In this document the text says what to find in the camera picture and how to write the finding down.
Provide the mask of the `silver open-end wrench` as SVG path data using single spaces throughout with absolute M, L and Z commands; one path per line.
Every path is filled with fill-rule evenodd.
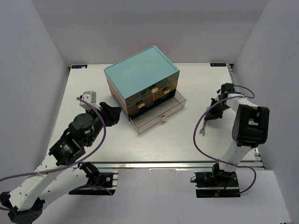
M 205 136 L 206 121 L 204 121 L 202 128 L 199 131 L 199 134 L 203 137 Z

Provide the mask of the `clear bottom drawer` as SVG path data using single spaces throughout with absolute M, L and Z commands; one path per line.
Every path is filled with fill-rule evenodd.
M 169 117 L 177 111 L 183 109 L 185 103 L 186 99 L 178 91 L 176 91 L 175 95 L 170 99 L 138 116 L 137 118 L 130 119 L 130 123 L 136 132 L 141 134 L 159 122 L 162 122 L 161 117 L 163 115 Z

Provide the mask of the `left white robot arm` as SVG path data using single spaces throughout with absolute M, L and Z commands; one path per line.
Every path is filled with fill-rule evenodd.
M 70 191 L 110 194 L 113 173 L 101 173 L 91 162 L 81 162 L 85 148 L 91 147 L 101 131 L 116 125 L 121 108 L 105 102 L 99 106 L 80 103 L 85 113 L 77 115 L 50 148 L 41 164 L 16 189 L 0 195 L 2 209 L 15 224 L 31 224 L 43 209 Z

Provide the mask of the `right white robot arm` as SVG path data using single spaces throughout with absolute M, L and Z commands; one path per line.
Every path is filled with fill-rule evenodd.
M 251 103 L 240 92 L 236 92 L 232 83 L 225 83 L 212 99 L 213 107 L 204 117 L 204 121 L 221 119 L 223 112 L 232 109 L 235 121 L 232 128 L 232 142 L 221 157 L 221 162 L 213 165 L 211 181 L 222 186 L 234 177 L 236 166 L 251 149 L 264 144 L 268 137 L 270 110 L 268 107 Z

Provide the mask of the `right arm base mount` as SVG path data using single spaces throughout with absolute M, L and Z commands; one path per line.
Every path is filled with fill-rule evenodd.
M 196 172 L 190 178 L 190 182 L 195 184 L 197 198 L 232 198 L 241 196 L 236 172 Z

